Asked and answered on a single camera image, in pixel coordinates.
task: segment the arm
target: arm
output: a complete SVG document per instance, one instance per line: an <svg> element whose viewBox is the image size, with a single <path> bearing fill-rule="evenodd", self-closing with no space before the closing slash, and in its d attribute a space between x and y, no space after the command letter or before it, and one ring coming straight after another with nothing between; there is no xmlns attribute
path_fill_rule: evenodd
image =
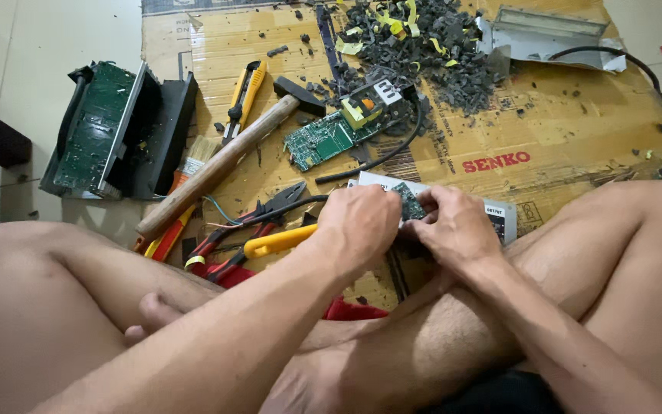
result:
<svg viewBox="0 0 662 414"><path fill-rule="evenodd" d="M566 409L662 412L653 384L507 262L482 200L434 187L421 194L421 204L431 214L406 223L407 230L498 312Z"/></svg>
<svg viewBox="0 0 662 414"><path fill-rule="evenodd" d="M336 191L284 259L161 329L35 412L256 412L324 308L392 244L400 197Z"/></svg>

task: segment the cardboard sheet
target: cardboard sheet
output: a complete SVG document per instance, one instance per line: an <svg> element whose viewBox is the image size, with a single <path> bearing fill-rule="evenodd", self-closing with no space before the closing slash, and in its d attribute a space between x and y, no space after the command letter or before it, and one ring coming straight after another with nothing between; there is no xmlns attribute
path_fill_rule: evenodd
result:
<svg viewBox="0 0 662 414"><path fill-rule="evenodd" d="M235 8L247 5L228 3L232 5L224 9L197 7L189 13L167 15L155 12L158 14L143 19L143 54L158 77L171 79L180 71L194 71L200 88L196 132L206 136L219 135L213 123L225 122L234 83L250 61L263 59L269 63L269 75L257 95L250 122L277 101L271 85L275 77L282 75L302 85L305 83L300 76L310 82L331 79L316 15L309 7L282 5L273 10L260 2L253 2L251 8ZM351 4L347 2L333 14L337 31L343 27L344 11ZM597 0L516 0L508 4L609 21ZM487 10L485 17L493 18L500 5L480 1L470 11L483 8ZM302 20L296 18L294 10L302 12ZM259 33L265 33L265 37L260 38ZM311 37L313 56L300 41L304 33ZM618 35L614 25L605 33L607 37ZM289 51L272 58L265 55L282 45L288 45ZM358 66L354 57L345 55L344 60ZM635 66L629 65L616 76L534 62L520 62L517 67L517 74L496 90L489 110L476 116L464 118L447 104L435 104L434 117L445 139L438 141L434 134L418 138L409 150L373 172L429 185L459 186L492 200L513 202L517 205L518 234L522 236L581 194L616 177L651 179L662 166L662 134L656 127L662 123L662 102ZM435 96L425 82L422 90L429 97ZM517 110L524 113L519 116ZM289 164L288 154L282 152L282 137L298 127L295 119L289 118L240 161L212 194L225 211L244 212L257 199L265 201L300 180L308 183L310 194L327 193L336 184L316 186L314 178L358 166L343 153L300 173ZM404 138L382 137L378 145L369 146L369 152L376 158ZM633 149L639 150L639 155L633 155ZM650 149L654 156L646 160ZM222 222L209 203L204 203L203 214L205 221ZM297 222L301 214L289 214L288 221ZM198 232L200 238L202 231L211 231L192 226L186 232L189 236ZM234 235L224 246L236 248L248 237L249 233ZM233 253L227 251L216 260ZM179 264L179 256L180 249L176 249L170 262ZM278 257L250 261L246 267L261 270ZM397 296L391 273L403 273L415 291L428 280L432 269L433 263L423 249L395 248L384 263L348 288L345 295L348 301L365 296L371 305L392 309Z"/></svg>

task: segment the barcode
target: barcode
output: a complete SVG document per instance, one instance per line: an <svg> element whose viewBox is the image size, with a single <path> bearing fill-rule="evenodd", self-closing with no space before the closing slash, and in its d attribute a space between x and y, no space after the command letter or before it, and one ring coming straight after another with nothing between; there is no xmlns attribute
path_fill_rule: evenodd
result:
<svg viewBox="0 0 662 414"><path fill-rule="evenodd" d="M377 156L384 157L400 146L400 144L402 144L402 141L387 141L380 143L377 147ZM382 163L382 168L390 175L390 177L412 181L413 183L421 182L421 176L418 174L418 169L416 168L416 161L413 160L409 147Z"/></svg>

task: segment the white floor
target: white floor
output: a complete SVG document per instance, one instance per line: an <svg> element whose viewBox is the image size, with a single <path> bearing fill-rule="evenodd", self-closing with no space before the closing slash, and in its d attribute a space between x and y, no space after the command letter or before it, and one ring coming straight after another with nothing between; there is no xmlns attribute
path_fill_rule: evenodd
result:
<svg viewBox="0 0 662 414"><path fill-rule="evenodd" d="M604 0L631 53L662 83L662 0ZM140 0L0 0L0 119L32 139L32 165L0 168L0 221L74 222L131 245L138 202L60 200L38 190L74 84L66 76L91 60L136 71Z"/></svg>

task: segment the red pliers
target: red pliers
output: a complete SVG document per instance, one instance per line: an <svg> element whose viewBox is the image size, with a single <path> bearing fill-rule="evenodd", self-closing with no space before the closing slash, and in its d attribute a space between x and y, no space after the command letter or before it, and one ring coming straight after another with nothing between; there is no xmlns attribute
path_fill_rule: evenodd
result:
<svg viewBox="0 0 662 414"><path fill-rule="evenodd" d="M251 212L242 214L237 222L246 222L248 220L259 217L263 214L267 214L276 210L279 210L286 205L289 205L300 197L300 194L305 190L305 182L301 181L298 184L289 186L287 189L282 190L277 193L272 199L268 202L262 204L259 200L257 201L257 208ZM276 217L267 221L264 221L259 224L257 230L254 231L254 234L249 238L257 239L258 237L264 237L270 234L270 232L276 227L282 225L284 219L282 217ZM240 228L220 228L212 232L206 240L202 241L201 244L196 247L193 252L190 254L188 261L185 263L185 268L189 269L191 272L197 276L208 279L213 283L218 283L221 279L225 278L231 272L239 268L246 261L246 256L244 256L243 247L229 260L226 260L224 263L220 264L217 268L212 269L210 272L205 272L205 267L194 266L196 263L206 264L206 257L213 252L218 245L221 244L224 239L226 239L231 233Z"/></svg>

